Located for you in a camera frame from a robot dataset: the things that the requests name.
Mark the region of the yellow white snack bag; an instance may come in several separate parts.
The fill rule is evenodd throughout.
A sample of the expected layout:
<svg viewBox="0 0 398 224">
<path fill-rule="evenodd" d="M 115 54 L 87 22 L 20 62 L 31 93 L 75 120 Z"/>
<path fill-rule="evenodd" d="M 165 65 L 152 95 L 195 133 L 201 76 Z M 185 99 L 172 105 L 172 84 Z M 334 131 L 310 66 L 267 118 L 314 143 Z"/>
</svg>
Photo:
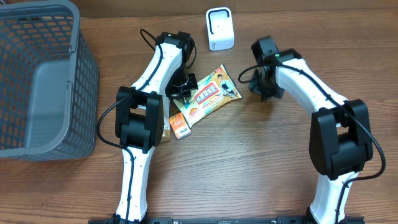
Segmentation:
<svg viewBox="0 0 398 224">
<path fill-rule="evenodd" d="M 188 100 L 174 100 L 190 128 L 230 101 L 242 98 L 224 64 L 198 81 L 197 85 L 198 89 L 191 91 Z"/>
</svg>

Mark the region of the small orange white packet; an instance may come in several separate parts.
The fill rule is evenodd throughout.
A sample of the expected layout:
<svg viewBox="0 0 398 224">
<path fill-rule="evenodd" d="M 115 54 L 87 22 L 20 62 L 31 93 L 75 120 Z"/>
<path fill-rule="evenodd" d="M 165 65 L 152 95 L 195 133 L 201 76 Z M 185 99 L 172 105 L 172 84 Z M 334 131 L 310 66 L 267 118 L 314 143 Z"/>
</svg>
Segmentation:
<svg viewBox="0 0 398 224">
<path fill-rule="evenodd" d="M 192 131 L 182 113 L 171 116 L 169 122 L 177 139 L 182 139 L 191 135 Z"/>
</svg>

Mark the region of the white gold cosmetic tube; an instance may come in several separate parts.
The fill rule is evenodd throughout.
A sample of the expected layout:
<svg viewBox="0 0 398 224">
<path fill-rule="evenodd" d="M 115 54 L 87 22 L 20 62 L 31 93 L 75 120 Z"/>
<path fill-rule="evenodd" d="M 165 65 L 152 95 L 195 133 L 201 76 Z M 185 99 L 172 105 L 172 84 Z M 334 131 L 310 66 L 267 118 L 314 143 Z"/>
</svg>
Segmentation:
<svg viewBox="0 0 398 224">
<path fill-rule="evenodd" d="M 163 112 L 164 112 L 164 130 L 162 134 L 162 142 L 170 141 L 170 100 L 167 97 L 163 97 Z"/>
</svg>

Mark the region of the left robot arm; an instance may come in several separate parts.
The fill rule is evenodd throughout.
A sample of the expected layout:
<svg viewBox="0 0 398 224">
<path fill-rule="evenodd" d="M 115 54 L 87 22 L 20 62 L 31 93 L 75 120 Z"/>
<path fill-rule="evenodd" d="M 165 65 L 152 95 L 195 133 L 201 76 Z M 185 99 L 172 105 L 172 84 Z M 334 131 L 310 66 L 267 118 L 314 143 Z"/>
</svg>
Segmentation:
<svg viewBox="0 0 398 224">
<path fill-rule="evenodd" d="M 144 223 L 147 215 L 147 182 L 150 160 L 169 128 L 171 100 L 186 100 L 198 88 L 187 61 L 195 48 L 189 33 L 161 33 L 155 54 L 130 87 L 116 95 L 115 134 L 123 152 L 121 199 L 113 223 Z"/>
</svg>

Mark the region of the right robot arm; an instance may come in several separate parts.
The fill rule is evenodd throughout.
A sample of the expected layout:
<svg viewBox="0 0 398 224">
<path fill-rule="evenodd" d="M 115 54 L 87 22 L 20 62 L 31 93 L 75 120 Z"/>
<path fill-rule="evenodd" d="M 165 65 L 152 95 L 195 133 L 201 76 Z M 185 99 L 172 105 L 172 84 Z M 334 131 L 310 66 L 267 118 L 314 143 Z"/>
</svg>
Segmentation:
<svg viewBox="0 0 398 224">
<path fill-rule="evenodd" d="M 263 100 L 289 92 L 311 116 L 308 151 L 318 172 L 315 198 L 304 223 L 364 223 L 345 215 L 354 179 L 373 158 L 368 107 L 350 101 L 322 82 L 294 49 L 280 51 L 273 38 L 252 44 L 256 69 L 249 84 Z"/>
</svg>

